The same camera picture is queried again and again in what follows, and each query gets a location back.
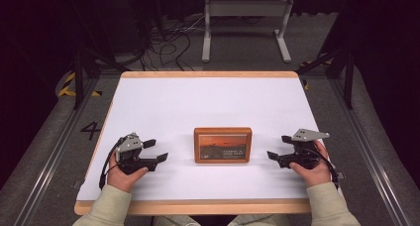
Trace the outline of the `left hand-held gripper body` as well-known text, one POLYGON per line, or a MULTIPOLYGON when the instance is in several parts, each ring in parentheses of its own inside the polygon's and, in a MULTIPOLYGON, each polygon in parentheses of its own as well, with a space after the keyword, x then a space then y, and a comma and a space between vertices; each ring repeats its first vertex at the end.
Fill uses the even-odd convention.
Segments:
POLYGON ((117 142, 116 161, 120 170, 125 174, 131 174, 141 168, 154 171, 158 165, 157 159, 141 159, 143 141, 136 133, 128 134, 117 142))

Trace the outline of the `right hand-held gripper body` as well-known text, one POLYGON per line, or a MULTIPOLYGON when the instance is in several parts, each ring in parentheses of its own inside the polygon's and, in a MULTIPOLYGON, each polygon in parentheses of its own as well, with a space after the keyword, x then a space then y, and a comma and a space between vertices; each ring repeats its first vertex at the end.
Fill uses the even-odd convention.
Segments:
POLYGON ((317 132, 307 129, 299 129, 290 136, 294 152, 279 156, 277 162, 281 168, 288 168, 290 163, 297 163, 302 167, 312 170, 321 159, 321 155, 314 146, 313 141, 330 137, 329 133, 317 132))

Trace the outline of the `wooden photo frame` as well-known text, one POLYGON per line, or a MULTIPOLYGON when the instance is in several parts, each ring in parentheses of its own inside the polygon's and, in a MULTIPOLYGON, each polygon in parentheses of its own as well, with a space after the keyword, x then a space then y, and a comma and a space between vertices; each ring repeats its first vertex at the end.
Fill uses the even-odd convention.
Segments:
POLYGON ((195 128, 194 160, 198 164, 246 164, 252 136, 249 127, 195 128))

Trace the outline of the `person's left hand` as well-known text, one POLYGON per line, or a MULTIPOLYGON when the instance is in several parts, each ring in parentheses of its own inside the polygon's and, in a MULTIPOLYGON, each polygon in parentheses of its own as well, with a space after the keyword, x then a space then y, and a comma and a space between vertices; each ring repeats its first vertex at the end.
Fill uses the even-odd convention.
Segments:
POLYGON ((130 193, 135 183, 148 172, 148 168, 141 168, 131 174, 123 173, 117 166, 116 153, 113 152, 109 160, 107 184, 130 193))

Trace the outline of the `person's right hand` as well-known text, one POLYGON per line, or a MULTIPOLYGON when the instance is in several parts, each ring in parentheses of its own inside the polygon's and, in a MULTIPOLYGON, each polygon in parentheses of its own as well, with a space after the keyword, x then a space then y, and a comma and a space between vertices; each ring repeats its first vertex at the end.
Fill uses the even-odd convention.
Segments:
POLYGON ((297 163, 290 163, 289 166, 300 175, 308 187, 323 184, 331 181, 331 173, 326 163, 328 160, 328 152, 325 146, 317 140, 313 141, 318 152, 323 156, 317 167, 314 169, 306 169, 297 163))

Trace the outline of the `yellow black floor tape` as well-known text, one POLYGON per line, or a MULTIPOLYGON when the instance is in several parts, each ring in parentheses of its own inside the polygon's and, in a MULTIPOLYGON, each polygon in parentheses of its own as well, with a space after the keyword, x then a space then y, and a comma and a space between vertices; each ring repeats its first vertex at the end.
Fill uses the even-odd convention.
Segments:
POLYGON ((64 81, 61 90, 58 92, 58 96, 75 96, 76 92, 70 90, 71 83, 75 80, 75 72, 72 71, 64 81))
MULTIPOLYGON (((303 68, 303 67, 306 67, 307 65, 309 65, 310 63, 311 63, 312 61, 309 61, 309 60, 307 60, 307 61, 304 61, 304 62, 302 62, 300 65, 299 65, 299 69, 301 69, 301 68, 303 68)), ((318 66, 323 66, 323 67, 328 67, 330 64, 331 64, 331 60, 326 60, 326 61, 323 61, 323 62, 321 62, 318 66)), ((305 89, 305 90, 309 90, 310 89, 310 86, 309 86, 309 82, 308 82, 308 80, 306 80, 306 79, 303 79, 302 80, 302 83, 303 83, 303 88, 305 89)))

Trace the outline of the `black tripod stand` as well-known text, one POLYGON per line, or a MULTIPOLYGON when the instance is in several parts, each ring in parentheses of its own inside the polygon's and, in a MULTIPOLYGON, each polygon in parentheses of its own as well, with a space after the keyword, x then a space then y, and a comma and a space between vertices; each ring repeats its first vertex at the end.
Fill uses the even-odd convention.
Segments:
POLYGON ((344 101, 349 109, 353 108, 352 105, 352 93, 353 93, 353 77, 355 70, 355 60, 352 53, 349 50, 336 50, 331 53, 326 53, 318 58, 312 60, 303 67, 299 67, 296 70, 297 74, 304 74, 317 66, 320 66, 323 62, 329 60, 331 64, 327 67, 325 74, 329 79, 337 79, 342 71, 345 72, 344 81, 344 101))
POLYGON ((102 22, 97 14, 95 2, 93 0, 68 1, 72 13, 71 30, 76 44, 73 68, 76 97, 73 109, 77 110, 86 96, 83 83, 84 74, 94 79, 97 79, 101 74, 101 67, 96 62, 97 60, 120 72, 129 69, 115 61, 102 22))

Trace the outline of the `white metal stand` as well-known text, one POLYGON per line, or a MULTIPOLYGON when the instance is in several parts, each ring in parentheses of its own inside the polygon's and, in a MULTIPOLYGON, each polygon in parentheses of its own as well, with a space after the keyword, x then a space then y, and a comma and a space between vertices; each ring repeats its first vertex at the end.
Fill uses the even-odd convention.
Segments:
POLYGON ((205 0, 202 61, 209 62, 211 54, 212 17, 279 17, 280 27, 273 31, 284 62, 291 62, 284 34, 294 0, 205 0))

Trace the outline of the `metal floor rail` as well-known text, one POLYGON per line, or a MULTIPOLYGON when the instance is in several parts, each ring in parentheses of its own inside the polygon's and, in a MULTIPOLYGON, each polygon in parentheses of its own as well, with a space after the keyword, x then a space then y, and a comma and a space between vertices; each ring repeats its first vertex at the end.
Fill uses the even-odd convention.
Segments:
POLYGON ((386 174, 382 164, 378 161, 374 155, 368 138, 363 132, 362 126, 354 113, 354 111, 348 106, 344 99, 344 90, 341 88, 338 80, 329 81, 335 95, 337 96, 341 108, 343 109, 346 118, 348 119, 352 131, 356 136, 358 147, 361 155, 367 165, 372 180, 385 204, 385 207, 390 214, 390 217, 395 226, 413 226, 408 215, 403 209, 400 201, 397 198, 396 192, 386 174))
POLYGON ((69 117, 67 118, 67 121, 64 125, 64 129, 60 133, 60 136, 54 145, 52 153, 50 154, 45 166, 42 168, 40 174, 38 175, 37 181, 30 195, 28 196, 24 206, 22 207, 18 217, 16 218, 13 226, 28 226, 31 222, 35 211, 37 210, 43 196, 45 195, 46 190, 49 187, 49 184, 53 178, 57 166, 59 165, 59 162, 62 159, 69 138, 87 103, 87 99, 96 87, 97 82, 97 78, 89 79, 86 81, 84 89, 82 90, 83 97, 81 99, 81 102, 78 104, 78 107, 76 109, 71 109, 69 117))

